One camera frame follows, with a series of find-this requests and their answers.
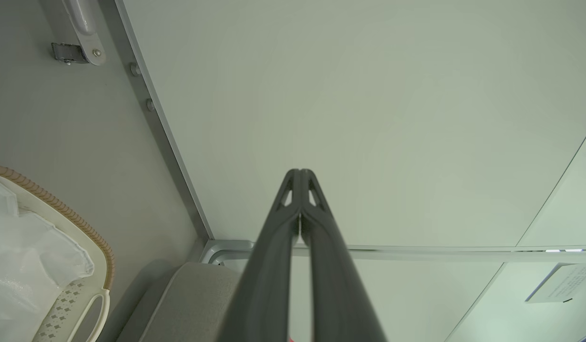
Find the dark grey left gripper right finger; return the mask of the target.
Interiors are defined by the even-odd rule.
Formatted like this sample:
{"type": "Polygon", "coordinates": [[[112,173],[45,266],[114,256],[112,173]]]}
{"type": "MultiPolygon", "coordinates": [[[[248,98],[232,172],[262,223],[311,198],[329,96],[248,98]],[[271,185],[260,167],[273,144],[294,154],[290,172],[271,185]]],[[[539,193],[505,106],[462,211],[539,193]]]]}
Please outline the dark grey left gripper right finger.
{"type": "Polygon", "coordinates": [[[386,341],[314,172],[302,169],[301,185],[300,232],[310,249],[313,341],[386,341]]]}

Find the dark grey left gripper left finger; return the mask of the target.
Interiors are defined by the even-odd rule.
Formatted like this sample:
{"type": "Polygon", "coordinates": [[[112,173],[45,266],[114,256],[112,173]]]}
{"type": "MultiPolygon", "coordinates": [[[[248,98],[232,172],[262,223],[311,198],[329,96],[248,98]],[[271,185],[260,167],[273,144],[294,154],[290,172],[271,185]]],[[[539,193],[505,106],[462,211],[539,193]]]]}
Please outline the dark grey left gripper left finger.
{"type": "Polygon", "coordinates": [[[299,236],[301,171],[288,171],[221,323],[219,342],[288,342],[292,249],[299,236]]]}

